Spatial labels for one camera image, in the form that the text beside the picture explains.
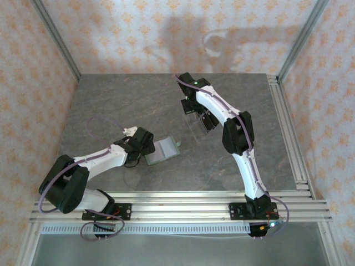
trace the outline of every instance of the gray stone tabletop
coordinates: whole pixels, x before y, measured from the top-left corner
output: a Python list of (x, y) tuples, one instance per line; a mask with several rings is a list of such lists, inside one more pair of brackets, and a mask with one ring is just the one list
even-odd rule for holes
[[(251, 114), (255, 156), (268, 190), (294, 190), (281, 128), (265, 74), (192, 74), (206, 78), (231, 105)], [(180, 155), (148, 166), (118, 167), (101, 173), (87, 185), (104, 191), (219, 191), (244, 190), (238, 166), (222, 145), (218, 125), (197, 142), (186, 122), (180, 100), (184, 98), (171, 74), (83, 75), (75, 94), (59, 154), (88, 155), (106, 146), (86, 131), (87, 120), (104, 115), (123, 127), (141, 126), (154, 140), (172, 136), (181, 141)], [(113, 143), (120, 129), (104, 120), (93, 120), (93, 133)]]

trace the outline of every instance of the metal corner post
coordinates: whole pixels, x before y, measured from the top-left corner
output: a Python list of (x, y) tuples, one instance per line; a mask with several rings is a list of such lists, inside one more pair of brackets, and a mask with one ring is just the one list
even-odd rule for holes
[(32, 3), (32, 6), (34, 7), (34, 9), (37, 11), (38, 15), (40, 16), (41, 20), (43, 21), (43, 24), (45, 25), (49, 35), (52, 37), (53, 41), (57, 45), (64, 60), (67, 62), (74, 77), (79, 82), (80, 77), (81, 77), (81, 73), (80, 73), (72, 55), (70, 54), (67, 46), (65, 45), (64, 41), (62, 40), (56, 26), (54, 25), (54, 22), (52, 21), (48, 11), (46, 10), (43, 2), (41, 0), (30, 0), (30, 1)]
[(329, 0), (318, 0), (315, 4), (310, 16), (308, 17), (306, 24), (303, 26), (295, 44), (293, 45), (290, 54), (286, 58), (280, 73), (277, 76), (278, 81), (283, 81), (286, 77), (288, 71), (290, 70), (293, 62), (298, 57), (303, 45), (306, 43), (308, 37), (310, 36), (313, 28), (315, 27), (319, 17), (323, 13)]

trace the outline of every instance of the floral wallpaper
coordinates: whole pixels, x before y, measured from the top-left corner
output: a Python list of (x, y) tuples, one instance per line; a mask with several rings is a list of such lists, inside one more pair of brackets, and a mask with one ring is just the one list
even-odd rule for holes
[(14, 265), (77, 82), (30, 1), (1, 1), (0, 36), (0, 264)]
[(316, 0), (43, 2), (83, 74), (276, 75)]
[(355, 262), (355, 3), (327, 5), (284, 83), (318, 194)]

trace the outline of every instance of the black mounting plate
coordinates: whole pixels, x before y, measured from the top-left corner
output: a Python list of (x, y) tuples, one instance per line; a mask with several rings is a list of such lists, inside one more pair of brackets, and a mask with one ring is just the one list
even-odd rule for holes
[[(113, 213), (108, 213), (111, 215), (114, 215), (115, 212), (120, 211), (117, 215), (124, 221), (129, 221), (131, 220), (131, 214), (132, 214), (132, 203), (114, 203), (113, 206)], [(83, 213), (82, 215), (82, 220), (83, 221), (112, 221), (113, 219), (107, 219), (106, 216), (101, 216), (96, 213), (92, 213), (87, 211), (86, 213)]]
[(277, 204), (274, 202), (271, 202), (268, 208), (265, 211), (261, 212), (261, 214), (255, 216), (252, 216), (247, 211), (246, 205), (246, 202), (229, 203), (228, 208), (231, 220), (268, 220), (267, 212), (270, 212), (270, 220), (278, 219), (278, 214), (274, 213), (278, 213)]

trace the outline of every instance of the marble surface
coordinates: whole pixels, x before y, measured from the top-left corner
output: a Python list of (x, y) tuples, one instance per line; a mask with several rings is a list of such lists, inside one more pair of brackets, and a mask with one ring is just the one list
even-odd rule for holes
[[(293, 190), (295, 182), (265, 74), (192, 74), (206, 78), (231, 105), (247, 110), (255, 132), (255, 156), (268, 190)], [(184, 98), (171, 74), (83, 75), (60, 145), (60, 154), (83, 156), (104, 149), (86, 131), (93, 115), (105, 115), (124, 127), (141, 126), (154, 140), (181, 141), (179, 156), (148, 166), (118, 167), (101, 173), (87, 187), (105, 191), (244, 190), (238, 166), (222, 145), (218, 125), (197, 142), (187, 125)], [(93, 133), (112, 143), (123, 134), (104, 120), (90, 123)]]

